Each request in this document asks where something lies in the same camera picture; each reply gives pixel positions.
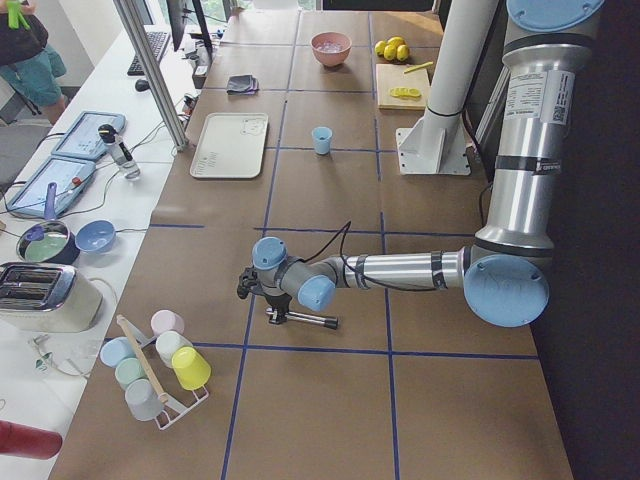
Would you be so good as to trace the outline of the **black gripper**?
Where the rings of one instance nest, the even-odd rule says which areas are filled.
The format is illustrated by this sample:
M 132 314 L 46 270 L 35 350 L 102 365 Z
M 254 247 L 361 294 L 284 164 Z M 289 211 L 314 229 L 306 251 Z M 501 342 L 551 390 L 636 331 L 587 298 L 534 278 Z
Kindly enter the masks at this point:
M 275 286 L 267 286 L 258 276 L 254 267 L 246 267 L 240 274 L 236 288 L 237 296 L 244 300 L 250 294 L 262 296 L 270 305 L 266 309 L 268 322 L 273 325 L 284 324 L 288 321 L 291 296 Z

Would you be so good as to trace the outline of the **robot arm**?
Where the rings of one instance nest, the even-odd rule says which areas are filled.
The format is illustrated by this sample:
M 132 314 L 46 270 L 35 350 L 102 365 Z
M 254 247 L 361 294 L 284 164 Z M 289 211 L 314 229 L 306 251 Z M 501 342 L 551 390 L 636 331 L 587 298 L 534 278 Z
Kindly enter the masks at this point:
M 459 287 L 471 311 L 501 327 L 520 327 L 545 310 L 545 271 L 554 245 L 547 233 L 554 184 L 571 111 L 576 73 L 588 62 L 597 35 L 599 1 L 509 1 L 495 85 L 505 98 L 494 176 L 478 196 L 481 226 L 473 243 L 454 252 L 302 259 L 276 237 L 258 240 L 252 263 L 239 276 L 240 298 L 256 295 L 270 320 L 293 318 L 327 328 L 324 315 L 340 288 L 375 287 L 431 292 Z

